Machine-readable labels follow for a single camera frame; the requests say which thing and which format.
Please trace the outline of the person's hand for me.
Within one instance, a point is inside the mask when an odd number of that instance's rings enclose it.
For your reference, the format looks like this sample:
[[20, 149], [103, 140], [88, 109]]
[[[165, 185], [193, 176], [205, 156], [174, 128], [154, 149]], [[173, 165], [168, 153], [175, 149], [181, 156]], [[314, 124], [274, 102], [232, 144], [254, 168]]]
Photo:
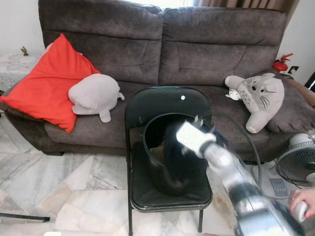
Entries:
[[296, 216], [299, 222], [304, 222], [307, 218], [315, 215], [315, 189], [295, 189], [291, 191], [289, 198], [289, 208], [292, 213], [298, 213], [297, 206], [304, 202], [307, 210], [302, 216]]

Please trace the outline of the white floor fan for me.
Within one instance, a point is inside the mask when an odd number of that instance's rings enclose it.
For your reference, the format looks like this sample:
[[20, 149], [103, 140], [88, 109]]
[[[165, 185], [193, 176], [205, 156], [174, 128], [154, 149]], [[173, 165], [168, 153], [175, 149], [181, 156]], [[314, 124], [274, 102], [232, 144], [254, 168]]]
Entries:
[[275, 171], [279, 178], [271, 177], [269, 182], [274, 194], [272, 199], [289, 197], [285, 183], [296, 187], [315, 187], [315, 139], [306, 133], [297, 133], [289, 139], [286, 152], [275, 164], [263, 169], [265, 174]]

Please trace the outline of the black metal floor bar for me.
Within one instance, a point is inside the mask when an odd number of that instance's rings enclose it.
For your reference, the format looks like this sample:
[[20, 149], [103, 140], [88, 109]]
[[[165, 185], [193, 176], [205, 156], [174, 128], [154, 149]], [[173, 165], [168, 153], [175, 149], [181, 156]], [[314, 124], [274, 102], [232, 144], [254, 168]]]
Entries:
[[0, 213], [0, 217], [19, 219], [19, 220], [32, 220], [36, 222], [50, 222], [50, 217], [43, 216], [31, 216], [27, 214], [10, 214], [10, 213]]

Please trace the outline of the grey totoro plush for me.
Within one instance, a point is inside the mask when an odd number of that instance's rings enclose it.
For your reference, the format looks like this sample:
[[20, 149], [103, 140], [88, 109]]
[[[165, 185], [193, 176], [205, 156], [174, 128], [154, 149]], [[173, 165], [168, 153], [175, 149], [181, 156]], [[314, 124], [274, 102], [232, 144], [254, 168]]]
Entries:
[[250, 112], [245, 128], [250, 133], [260, 132], [274, 117], [285, 97], [282, 81], [274, 73], [265, 73], [247, 79], [238, 76], [227, 76], [224, 81], [230, 89], [235, 89], [241, 101]]

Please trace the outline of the red cushion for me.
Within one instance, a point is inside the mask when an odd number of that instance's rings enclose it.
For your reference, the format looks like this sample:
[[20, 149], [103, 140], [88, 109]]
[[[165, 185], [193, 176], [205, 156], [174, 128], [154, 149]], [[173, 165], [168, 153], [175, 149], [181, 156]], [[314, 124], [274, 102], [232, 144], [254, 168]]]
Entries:
[[44, 119], [72, 132], [77, 115], [69, 90], [84, 78], [98, 74], [90, 61], [72, 47], [65, 34], [49, 45], [33, 70], [11, 92], [1, 96], [7, 106], [31, 117]]

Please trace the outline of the side table with lace cloth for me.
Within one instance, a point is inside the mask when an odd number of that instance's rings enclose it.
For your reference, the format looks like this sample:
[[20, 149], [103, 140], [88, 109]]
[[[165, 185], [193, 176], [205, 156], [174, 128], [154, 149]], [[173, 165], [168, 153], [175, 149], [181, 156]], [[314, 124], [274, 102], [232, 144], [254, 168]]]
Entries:
[[0, 57], [0, 90], [7, 92], [26, 77], [38, 63], [41, 54], [7, 54]]

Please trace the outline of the red fire extinguisher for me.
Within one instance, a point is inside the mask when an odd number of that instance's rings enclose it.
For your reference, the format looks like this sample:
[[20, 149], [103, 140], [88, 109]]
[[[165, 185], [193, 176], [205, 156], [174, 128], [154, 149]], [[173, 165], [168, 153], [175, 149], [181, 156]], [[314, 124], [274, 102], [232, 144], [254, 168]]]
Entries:
[[273, 68], [279, 73], [288, 71], [289, 67], [288, 67], [286, 62], [290, 61], [290, 59], [288, 57], [290, 57], [292, 55], [293, 55], [293, 53], [285, 54], [285, 55], [281, 56], [281, 58], [279, 60], [274, 61]]

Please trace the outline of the grey seal plush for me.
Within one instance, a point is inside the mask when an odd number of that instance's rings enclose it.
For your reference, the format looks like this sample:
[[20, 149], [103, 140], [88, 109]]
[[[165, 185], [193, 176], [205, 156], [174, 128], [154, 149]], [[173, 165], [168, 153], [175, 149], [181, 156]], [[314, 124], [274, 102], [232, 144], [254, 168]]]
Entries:
[[99, 115], [103, 123], [108, 123], [112, 119], [110, 111], [125, 97], [113, 77], [92, 74], [70, 88], [69, 99], [73, 103], [73, 113]]

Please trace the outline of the black plastic bin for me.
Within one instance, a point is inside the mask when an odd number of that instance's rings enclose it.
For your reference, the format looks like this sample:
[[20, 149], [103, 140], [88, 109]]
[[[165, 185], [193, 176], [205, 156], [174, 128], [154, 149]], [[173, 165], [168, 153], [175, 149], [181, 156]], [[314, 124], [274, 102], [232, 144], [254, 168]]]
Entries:
[[194, 185], [194, 181], [200, 180], [205, 173], [198, 173], [191, 179], [177, 180], [173, 179], [167, 171], [164, 162], [164, 144], [163, 136], [165, 129], [169, 124], [177, 121], [187, 120], [193, 123], [195, 119], [192, 116], [182, 113], [165, 113], [157, 116], [146, 124], [143, 130], [142, 143], [144, 150], [149, 154], [149, 173], [152, 183], [166, 195], [183, 195], [189, 187]]

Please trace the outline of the black folding chair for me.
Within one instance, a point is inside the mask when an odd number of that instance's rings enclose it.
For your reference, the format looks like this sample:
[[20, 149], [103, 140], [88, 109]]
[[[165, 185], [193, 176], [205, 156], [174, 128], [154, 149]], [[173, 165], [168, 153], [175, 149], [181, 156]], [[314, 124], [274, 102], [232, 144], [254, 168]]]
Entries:
[[198, 210], [197, 230], [200, 233], [203, 229], [203, 211], [213, 200], [206, 171], [193, 175], [190, 185], [179, 196], [162, 193], [159, 188], [166, 184], [166, 180], [158, 176], [166, 173], [166, 167], [152, 160], [145, 142], [146, 138], [155, 139], [156, 134], [143, 132], [140, 142], [130, 143], [131, 129], [142, 127], [147, 130], [156, 119], [170, 114], [176, 114], [182, 120], [211, 116], [211, 104], [202, 92], [194, 88], [174, 86], [146, 88], [127, 101], [125, 127], [129, 236], [133, 236], [133, 210], [139, 213]]

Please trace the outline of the dark brown fabric sofa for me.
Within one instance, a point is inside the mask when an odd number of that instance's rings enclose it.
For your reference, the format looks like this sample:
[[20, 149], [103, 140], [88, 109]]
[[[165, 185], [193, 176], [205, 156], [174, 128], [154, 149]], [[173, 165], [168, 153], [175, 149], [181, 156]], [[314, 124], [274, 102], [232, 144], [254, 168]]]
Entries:
[[39, 0], [43, 42], [61, 34], [99, 72], [117, 80], [126, 98], [112, 110], [112, 121], [77, 117], [72, 132], [5, 102], [7, 119], [34, 148], [45, 154], [112, 153], [124, 149], [127, 102], [157, 86], [198, 90], [211, 105], [212, 123], [242, 159], [262, 162], [282, 154], [295, 133], [315, 132], [315, 108], [283, 79], [279, 112], [258, 133], [245, 138], [250, 113], [242, 101], [226, 97], [227, 76], [253, 77], [272, 72], [286, 15], [271, 9], [157, 6], [113, 0]]

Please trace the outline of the brown curtain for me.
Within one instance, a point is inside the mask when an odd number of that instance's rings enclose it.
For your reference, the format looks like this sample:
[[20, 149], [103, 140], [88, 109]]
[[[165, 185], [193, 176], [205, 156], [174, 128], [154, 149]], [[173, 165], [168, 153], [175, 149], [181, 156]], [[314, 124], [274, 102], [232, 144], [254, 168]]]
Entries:
[[192, 0], [193, 6], [263, 8], [292, 14], [299, 0]]

